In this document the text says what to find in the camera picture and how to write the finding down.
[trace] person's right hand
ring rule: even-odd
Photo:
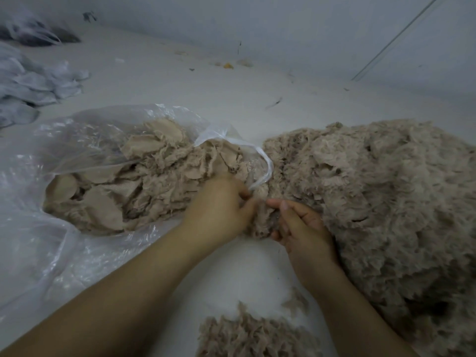
[[[268,199],[266,204],[281,214],[279,230],[273,231],[271,238],[286,248],[294,272],[306,289],[315,284],[317,277],[340,270],[332,236],[318,212],[284,199]]]

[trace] forearm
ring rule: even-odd
[[[0,353],[1,357],[120,356],[144,334],[184,276],[211,250],[172,230]]]
[[[338,267],[317,272],[309,288],[340,357],[417,357]]]

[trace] person's left arm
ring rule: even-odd
[[[240,197],[247,202],[240,207]],[[243,232],[256,212],[231,175],[208,181],[182,223],[138,256],[80,293],[0,352],[0,357],[106,357],[134,352],[184,276]]]

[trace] person's right arm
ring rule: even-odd
[[[281,214],[271,238],[286,248],[298,279],[316,299],[339,356],[418,357],[348,280],[319,214],[288,200],[268,199],[267,205]]]

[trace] hand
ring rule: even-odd
[[[266,204],[281,214],[279,230],[273,231],[271,238],[286,248],[294,272],[306,289],[312,288],[316,277],[340,269],[332,236],[318,212],[284,199],[268,199]]]
[[[232,174],[208,180],[185,211],[182,226],[217,248],[242,233],[253,220],[259,200]]]

